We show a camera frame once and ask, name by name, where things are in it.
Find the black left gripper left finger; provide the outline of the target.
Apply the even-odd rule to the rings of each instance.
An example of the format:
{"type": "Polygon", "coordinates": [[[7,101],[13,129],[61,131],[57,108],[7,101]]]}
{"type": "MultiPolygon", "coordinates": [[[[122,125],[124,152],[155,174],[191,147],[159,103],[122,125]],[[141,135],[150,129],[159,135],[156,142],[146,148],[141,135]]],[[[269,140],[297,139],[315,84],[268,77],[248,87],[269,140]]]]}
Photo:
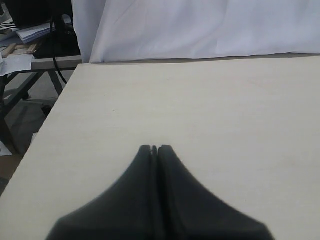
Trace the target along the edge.
{"type": "Polygon", "coordinates": [[[155,240],[155,146],[143,145],[100,196],[60,218],[49,240],[155,240]]]}

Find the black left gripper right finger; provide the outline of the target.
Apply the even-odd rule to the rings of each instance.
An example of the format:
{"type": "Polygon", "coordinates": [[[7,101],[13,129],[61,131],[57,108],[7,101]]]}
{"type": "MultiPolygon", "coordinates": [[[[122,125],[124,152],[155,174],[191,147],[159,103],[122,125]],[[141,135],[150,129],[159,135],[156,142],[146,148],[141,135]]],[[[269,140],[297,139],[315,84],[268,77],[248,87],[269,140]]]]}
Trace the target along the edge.
{"type": "Polygon", "coordinates": [[[206,189],[170,145],[157,154],[157,183],[170,240],[272,240],[265,224],[206,189]]]}

